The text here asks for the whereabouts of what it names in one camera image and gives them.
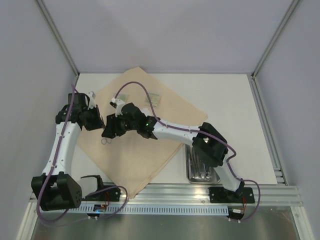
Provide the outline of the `green sachet packet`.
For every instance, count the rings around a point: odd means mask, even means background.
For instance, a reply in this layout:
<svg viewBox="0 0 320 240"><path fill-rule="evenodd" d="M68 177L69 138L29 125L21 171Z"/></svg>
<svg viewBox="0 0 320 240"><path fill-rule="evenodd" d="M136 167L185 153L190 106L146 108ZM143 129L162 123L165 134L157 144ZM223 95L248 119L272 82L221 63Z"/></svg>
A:
<svg viewBox="0 0 320 240"><path fill-rule="evenodd" d="M149 107L150 104L152 104L152 106L156 108L160 105L161 98L162 95L160 93L148 92L144 100L144 105Z"/></svg>
<svg viewBox="0 0 320 240"><path fill-rule="evenodd" d="M115 99L120 99L124 102L126 102L129 98L129 94L127 93L116 93L114 96Z"/></svg>

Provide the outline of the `stainless steel tray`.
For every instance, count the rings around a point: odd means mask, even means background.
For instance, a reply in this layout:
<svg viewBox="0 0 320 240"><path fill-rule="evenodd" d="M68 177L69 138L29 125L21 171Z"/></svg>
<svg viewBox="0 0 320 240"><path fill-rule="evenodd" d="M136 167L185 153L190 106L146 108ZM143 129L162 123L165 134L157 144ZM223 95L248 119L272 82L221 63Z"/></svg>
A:
<svg viewBox="0 0 320 240"><path fill-rule="evenodd" d="M218 174L216 173L216 171L212 168L209 167L207 164L205 164L202 160L202 166L200 168L200 171L196 171L191 159L191 146L189 145L185 145L185 161L186 161L186 177L187 180L191 183L191 184L218 184L221 179L218 176ZM210 172L211 174L211 178L210 179L201 179L199 178L199 173L200 172Z"/></svg>

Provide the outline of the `steel tweezers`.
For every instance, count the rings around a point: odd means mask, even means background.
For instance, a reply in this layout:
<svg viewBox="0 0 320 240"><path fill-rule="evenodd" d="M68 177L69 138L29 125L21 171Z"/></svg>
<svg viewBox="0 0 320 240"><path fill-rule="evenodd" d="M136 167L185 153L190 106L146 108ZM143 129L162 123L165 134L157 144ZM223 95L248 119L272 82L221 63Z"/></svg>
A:
<svg viewBox="0 0 320 240"><path fill-rule="evenodd" d="M201 160L193 147L190 150L190 154L191 154L191 160L193 163L193 167L196 171L199 172L201 170L202 163L201 163Z"/></svg>

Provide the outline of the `long steel scissors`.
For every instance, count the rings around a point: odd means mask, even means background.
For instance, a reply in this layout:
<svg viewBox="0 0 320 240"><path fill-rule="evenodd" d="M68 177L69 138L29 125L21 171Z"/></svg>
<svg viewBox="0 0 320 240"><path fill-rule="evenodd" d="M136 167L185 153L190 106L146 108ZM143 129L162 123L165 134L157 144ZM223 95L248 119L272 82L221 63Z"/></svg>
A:
<svg viewBox="0 0 320 240"><path fill-rule="evenodd" d="M210 179L211 178L211 173L209 171L202 171L199 173L198 177L200 179Z"/></svg>

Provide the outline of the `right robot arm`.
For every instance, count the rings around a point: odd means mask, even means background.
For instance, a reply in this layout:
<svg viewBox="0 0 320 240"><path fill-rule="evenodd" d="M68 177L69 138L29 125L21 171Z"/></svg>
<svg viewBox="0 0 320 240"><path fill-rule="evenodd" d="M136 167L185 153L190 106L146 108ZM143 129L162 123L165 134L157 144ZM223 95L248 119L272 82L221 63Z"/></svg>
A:
<svg viewBox="0 0 320 240"><path fill-rule="evenodd" d="M110 105L115 113L106 117L102 137L114 139L128 131L136 131L145 139L172 140L191 146L194 153L207 166L214 168L225 189L225 196L232 203L243 196L244 183L235 177L227 164L231 146L227 140L208 122L200 126L187 126L146 115L133 103L113 98Z"/></svg>

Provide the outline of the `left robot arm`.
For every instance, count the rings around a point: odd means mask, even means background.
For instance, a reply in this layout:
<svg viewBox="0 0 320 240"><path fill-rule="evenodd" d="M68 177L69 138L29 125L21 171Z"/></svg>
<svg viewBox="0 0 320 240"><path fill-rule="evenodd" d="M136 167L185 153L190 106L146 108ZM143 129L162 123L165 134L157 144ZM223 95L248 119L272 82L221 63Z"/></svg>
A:
<svg viewBox="0 0 320 240"><path fill-rule="evenodd" d="M68 103L55 116L55 140L45 168L31 180L31 188L42 211L78 208L82 188L71 176L75 146L82 129L103 129L104 121L95 93L68 94Z"/></svg>

